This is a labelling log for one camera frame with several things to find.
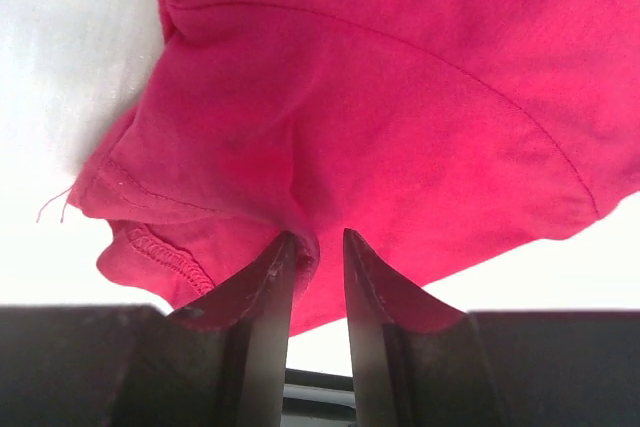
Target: red garment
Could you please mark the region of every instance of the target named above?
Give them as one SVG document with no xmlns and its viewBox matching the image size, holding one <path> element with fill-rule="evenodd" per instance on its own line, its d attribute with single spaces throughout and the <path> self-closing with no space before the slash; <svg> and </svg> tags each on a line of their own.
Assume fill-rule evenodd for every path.
<svg viewBox="0 0 640 427">
<path fill-rule="evenodd" d="M 104 275 L 174 307 L 289 229 L 308 255 L 299 333 L 344 315 L 344 227 L 424 285 L 640 189 L 640 0 L 160 12 L 164 54 L 70 201 L 113 228 Z"/>
</svg>

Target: table surface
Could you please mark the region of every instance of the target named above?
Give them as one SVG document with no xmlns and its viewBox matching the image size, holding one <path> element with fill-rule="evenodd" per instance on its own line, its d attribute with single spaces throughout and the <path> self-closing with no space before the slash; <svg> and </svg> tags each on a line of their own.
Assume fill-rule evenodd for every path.
<svg viewBox="0 0 640 427">
<path fill-rule="evenodd" d="M 155 0 L 0 0 L 0 302 L 109 304 L 162 299 L 109 283 L 95 259 L 103 221 L 64 198 L 102 134 L 162 51 Z M 426 290 L 470 309 L 640 309 L 640 194 L 564 242 L 538 241 Z M 288 366 L 350 375 L 346 322 L 290 341 Z"/>
</svg>

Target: white surface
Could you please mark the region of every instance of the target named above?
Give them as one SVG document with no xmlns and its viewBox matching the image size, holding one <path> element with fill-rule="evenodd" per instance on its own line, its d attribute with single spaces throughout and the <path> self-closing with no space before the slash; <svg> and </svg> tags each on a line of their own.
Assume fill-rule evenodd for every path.
<svg viewBox="0 0 640 427">
<path fill-rule="evenodd" d="M 162 48 L 155 0 L 0 0 L 0 302 L 161 299 L 95 270 L 110 240 L 64 201 L 102 133 L 135 98 Z M 536 242 L 427 290 L 462 308 L 640 309 L 640 195 L 566 242 Z M 350 375 L 344 321 L 291 339 L 288 364 Z"/>
</svg>

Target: cloth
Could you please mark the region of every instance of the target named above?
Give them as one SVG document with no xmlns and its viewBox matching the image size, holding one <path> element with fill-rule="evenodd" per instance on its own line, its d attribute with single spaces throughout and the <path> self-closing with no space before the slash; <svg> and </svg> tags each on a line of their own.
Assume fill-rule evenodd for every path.
<svg viewBox="0 0 640 427">
<path fill-rule="evenodd" d="M 640 0 L 159 5 L 69 201 L 113 229 L 101 272 L 176 308 L 287 229 L 300 333 L 344 316 L 344 227 L 425 285 L 640 189 Z"/>
</svg>

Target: stitching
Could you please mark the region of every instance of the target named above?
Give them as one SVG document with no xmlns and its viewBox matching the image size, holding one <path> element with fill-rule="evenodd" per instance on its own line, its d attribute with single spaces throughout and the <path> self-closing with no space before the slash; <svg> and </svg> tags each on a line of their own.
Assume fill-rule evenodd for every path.
<svg viewBox="0 0 640 427">
<path fill-rule="evenodd" d="M 156 199 L 161 199 L 161 200 L 165 200 L 165 201 L 169 201 L 169 202 L 174 202 L 176 204 L 184 205 L 186 207 L 191 207 L 191 208 L 194 208 L 194 209 L 203 210 L 205 212 L 217 212 L 214 209 L 209 209 L 207 207 L 202 207 L 200 205 L 190 204 L 188 202 L 182 202 L 180 200 L 171 199 L 169 197 L 165 197 L 164 195 L 160 195 L 160 194 L 156 194 L 154 192 L 151 192 L 151 191 L 145 189 L 142 185 L 140 185 L 133 177 L 131 177 L 131 175 L 126 170 L 124 170 L 120 165 L 116 164 L 113 160 L 109 159 L 107 161 L 107 163 L 109 165 L 115 167 L 116 169 L 118 169 L 127 178 L 127 180 L 129 180 L 129 182 L 131 182 L 134 185 L 134 187 L 136 187 L 138 190 L 140 190 L 140 192 L 142 192 L 143 194 L 149 195 L 149 196 L 154 197 Z M 120 196 L 120 198 L 122 198 L 123 200 L 133 204 L 133 202 L 125 199 L 122 196 Z"/>
<path fill-rule="evenodd" d="M 129 245 L 136 252 L 180 274 L 200 295 L 207 293 L 214 287 L 211 279 L 202 272 L 202 268 L 195 261 L 186 259 L 167 246 L 158 243 L 142 229 L 132 229 L 127 231 L 126 235 Z M 162 260 L 160 258 L 162 256 L 166 257 L 167 260 Z"/>
<path fill-rule="evenodd" d="M 587 195 L 589 196 L 589 199 L 591 201 L 591 205 L 593 207 L 593 210 L 596 213 L 596 216 L 598 217 L 598 219 L 601 218 L 600 211 L 598 210 L 598 205 L 596 203 L 596 199 L 595 199 L 593 193 L 591 192 L 591 189 L 589 189 L 589 187 L 587 186 L 586 181 L 583 179 L 582 175 L 580 174 L 580 171 L 578 170 L 576 165 L 571 161 L 569 156 L 560 147 L 558 142 L 551 136 L 549 131 L 547 131 L 542 126 L 542 124 L 540 124 L 540 122 L 538 122 L 522 106 L 517 104 L 514 100 L 510 99 L 509 97 L 507 97 L 505 94 L 503 94 L 502 92 L 500 92 L 496 88 L 492 87 L 491 85 L 487 84 L 486 82 L 484 82 L 480 78 L 476 77 L 471 72 L 468 72 L 468 71 L 464 70 L 463 68 L 461 68 L 461 67 L 459 67 L 459 66 L 457 66 L 455 64 L 452 64 L 448 60 L 438 56 L 437 54 L 434 54 L 433 52 L 425 49 L 424 47 L 421 47 L 421 46 L 419 46 L 417 44 L 414 44 L 411 41 L 402 39 L 400 37 L 396 37 L 396 36 L 394 36 L 392 34 L 388 34 L 386 32 L 379 31 L 379 30 L 374 29 L 372 27 L 367 27 L 365 25 L 361 25 L 361 24 L 358 24 L 356 22 L 352 22 L 350 20 L 346 20 L 346 19 L 343 19 L 341 17 L 335 16 L 335 15 L 332 15 L 332 14 L 328 14 L 328 13 L 325 13 L 325 12 L 320 12 L 320 11 L 316 11 L 316 10 L 312 10 L 312 9 L 305 9 L 303 7 L 279 5 L 279 4 L 269 3 L 269 2 L 257 2 L 257 1 L 212 2 L 212 3 L 196 5 L 196 6 L 179 6 L 179 5 L 176 5 L 176 4 L 173 4 L 173 3 L 167 3 L 167 5 L 168 5 L 168 7 L 171 7 L 172 9 L 175 9 L 175 10 L 178 10 L 178 11 L 197 11 L 197 10 L 205 10 L 205 9 L 214 8 L 214 7 L 265 7 L 265 8 L 272 8 L 272 9 L 281 9 L 281 10 L 286 10 L 286 11 L 291 11 L 291 12 L 299 12 L 299 13 L 304 13 L 304 14 L 309 14 L 309 15 L 315 15 L 315 16 L 322 17 L 322 18 L 325 18 L 325 19 L 333 20 L 335 22 L 346 24 L 346 25 L 349 25 L 349 26 L 354 27 L 356 29 L 363 30 L 365 32 L 369 32 L 369 33 L 372 33 L 372 34 L 376 34 L 376 35 L 385 37 L 387 39 L 394 40 L 396 42 L 400 42 L 401 44 L 404 44 L 404 45 L 406 45 L 406 46 L 408 46 L 410 48 L 413 48 L 415 50 L 423 52 L 424 54 L 427 54 L 428 56 L 438 60 L 439 62 L 442 62 L 445 65 L 448 65 L 449 67 L 457 70 L 458 72 L 462 73 L 463 75 L 465 75 L 465 76 L 469 77 L 470 79 L 476 81 L 480 85 L 484 86 L 486 89 L 490 90 L 494 94 L 496 94 L 499 97 L 501 97 L 508 104 L 510 104 L 511 106 L 515 107 L 516 109 L 521 111 L 527 118 L 529 118 L 529 120 L 531 122 L 533 122 L 533 124 L 536 125 L 540 129 L 540 131 L 542 131 L 542 133 L 551 141 L 551 143 L 556 148 L 558 153 L 560 153 L 560 155 L 564 158 L 564 160 L 567 162 L 567 164 L 569 164 L 569 167 L 571 168 L 571 170 L 573 170 L 573 173 L 575 174 L 576 178 L 578 179 L 578 182 L 582 185 L 584 190 L 587 192 Z"/>
</svg>

